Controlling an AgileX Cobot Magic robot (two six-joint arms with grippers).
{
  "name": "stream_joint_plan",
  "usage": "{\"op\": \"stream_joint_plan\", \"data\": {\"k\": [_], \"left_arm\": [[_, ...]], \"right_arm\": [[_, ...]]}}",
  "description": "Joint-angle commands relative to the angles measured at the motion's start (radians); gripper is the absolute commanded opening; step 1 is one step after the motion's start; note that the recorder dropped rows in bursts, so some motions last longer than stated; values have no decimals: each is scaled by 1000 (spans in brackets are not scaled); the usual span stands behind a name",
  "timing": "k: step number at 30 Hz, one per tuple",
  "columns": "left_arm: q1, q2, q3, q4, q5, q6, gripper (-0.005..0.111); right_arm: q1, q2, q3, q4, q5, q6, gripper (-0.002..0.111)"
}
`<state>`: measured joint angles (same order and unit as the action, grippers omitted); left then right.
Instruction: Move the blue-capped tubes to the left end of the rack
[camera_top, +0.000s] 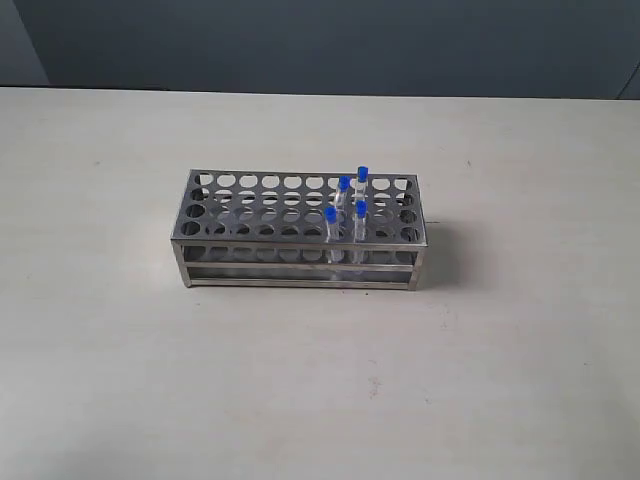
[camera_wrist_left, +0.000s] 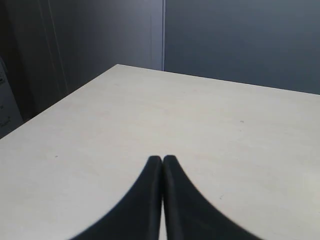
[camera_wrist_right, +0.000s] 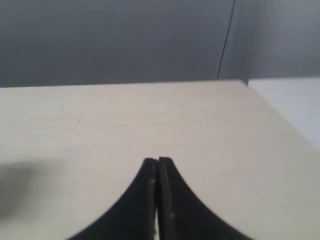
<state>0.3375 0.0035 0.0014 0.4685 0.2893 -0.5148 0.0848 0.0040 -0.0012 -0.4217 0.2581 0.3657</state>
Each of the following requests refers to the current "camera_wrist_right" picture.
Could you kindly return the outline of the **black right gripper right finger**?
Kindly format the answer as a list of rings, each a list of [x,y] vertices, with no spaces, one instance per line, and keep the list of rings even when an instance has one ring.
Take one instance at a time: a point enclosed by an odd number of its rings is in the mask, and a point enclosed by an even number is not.
[[[173,160],[157,162],[157,210],[161,240],[249,240],[193,193]]]

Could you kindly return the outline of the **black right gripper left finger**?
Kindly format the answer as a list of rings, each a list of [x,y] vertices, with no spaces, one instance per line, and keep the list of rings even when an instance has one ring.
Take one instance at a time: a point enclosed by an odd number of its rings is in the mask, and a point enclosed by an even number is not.
[[[153,240],[157,160],[146,158],[122,196],[71,240]]]

